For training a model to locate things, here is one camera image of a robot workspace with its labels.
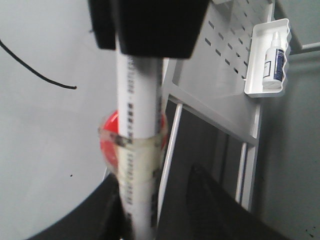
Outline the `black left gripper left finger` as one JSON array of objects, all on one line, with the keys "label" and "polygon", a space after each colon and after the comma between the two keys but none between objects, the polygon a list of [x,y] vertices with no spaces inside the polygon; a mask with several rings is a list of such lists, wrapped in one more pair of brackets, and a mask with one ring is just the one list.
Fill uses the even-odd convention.
[{"label": "black left gripper left finger", "polygon": [[113,173],[74,210],[30,240],[129,240],[119,183]]}]

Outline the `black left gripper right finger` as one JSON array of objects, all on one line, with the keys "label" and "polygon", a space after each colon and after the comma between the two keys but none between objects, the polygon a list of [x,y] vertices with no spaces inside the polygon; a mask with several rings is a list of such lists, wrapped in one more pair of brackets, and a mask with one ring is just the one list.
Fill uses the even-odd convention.
[{"label": "black left gripper right finger", "polygon": [[200,164],[173,165],[160,240],[286,240],[235,201]]}]

